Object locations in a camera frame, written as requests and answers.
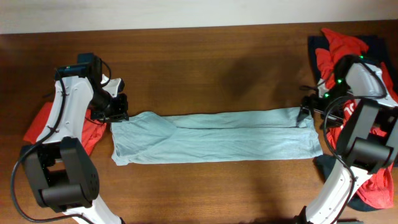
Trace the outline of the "light grey t-shirt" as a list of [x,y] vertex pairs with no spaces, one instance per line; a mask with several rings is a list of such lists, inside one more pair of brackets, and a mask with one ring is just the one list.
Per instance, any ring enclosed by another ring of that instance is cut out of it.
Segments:
[[310,159],[322,155],[313,119],[299,108],[160,116],[151,111],[113,123],[119,166]]

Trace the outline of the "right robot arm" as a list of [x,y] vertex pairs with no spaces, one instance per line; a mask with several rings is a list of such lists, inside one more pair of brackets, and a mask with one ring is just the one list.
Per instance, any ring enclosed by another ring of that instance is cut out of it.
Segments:
[[338,223],[355,192],[378,170],[397,160],[397,102],[382,79],[381,66],[362,55],[345,55],[334,68],[335,85],[302,99],[297,122],[320,113],[323,133],[329,121],[343,125],[336,159],[318,197],[303,207],[294,223]]

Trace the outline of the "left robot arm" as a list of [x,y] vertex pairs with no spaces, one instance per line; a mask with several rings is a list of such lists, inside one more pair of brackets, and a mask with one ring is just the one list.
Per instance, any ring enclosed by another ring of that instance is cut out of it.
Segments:
[[55,70],[55,98],[35,144],[24,146],[14,170],[22,166],[37,204],[77,223],[123,223],[100,197],[98,171],[82,143],[86,111],[98,124],[128,120],[124,81],[104,75],[108,64],[93,53]]

